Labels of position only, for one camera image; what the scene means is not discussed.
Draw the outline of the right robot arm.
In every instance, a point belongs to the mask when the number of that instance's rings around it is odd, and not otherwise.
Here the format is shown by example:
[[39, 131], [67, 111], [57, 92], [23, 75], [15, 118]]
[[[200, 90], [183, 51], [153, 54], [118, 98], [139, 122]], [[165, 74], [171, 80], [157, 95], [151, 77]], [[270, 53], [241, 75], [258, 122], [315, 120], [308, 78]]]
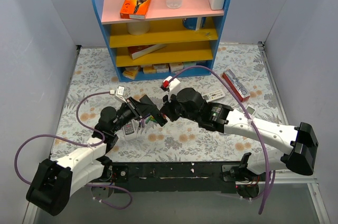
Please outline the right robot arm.
[[266, 153], [243, 156], [238, 169], [244, 180], [264, 173], [266, 161], [271, 171], [288, 169], [304, 176], [314, 173], [318, 140], [308, 123], [291, 126], [259, 118], [249, 120], [243, 112], [230, 106], [207, 102], [193, 88], [164, 96], [161, 112], [172, 122], [185, 118], [207, 131], [244, 136], [272, 146], [273, 150]]

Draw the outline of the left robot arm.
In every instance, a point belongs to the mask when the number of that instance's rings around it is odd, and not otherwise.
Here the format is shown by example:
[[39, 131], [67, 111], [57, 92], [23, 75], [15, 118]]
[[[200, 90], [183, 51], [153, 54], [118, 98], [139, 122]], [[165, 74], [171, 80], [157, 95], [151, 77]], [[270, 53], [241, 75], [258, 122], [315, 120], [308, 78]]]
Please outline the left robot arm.
[[26, 194], [28, 202], [52, 216], [58, 215], [70, 197], [87, 183], [98, 179], [106, 182], [112, 177], [110, 160], [105, 155], [117, 142], [116, 132], [131, 122], [158, 111], [147, 97], [130, 97], [119, 109], [106, 107], [100, 113], [93, 135], [84, 147], [55, 161], [46, 159], [37, 172]]

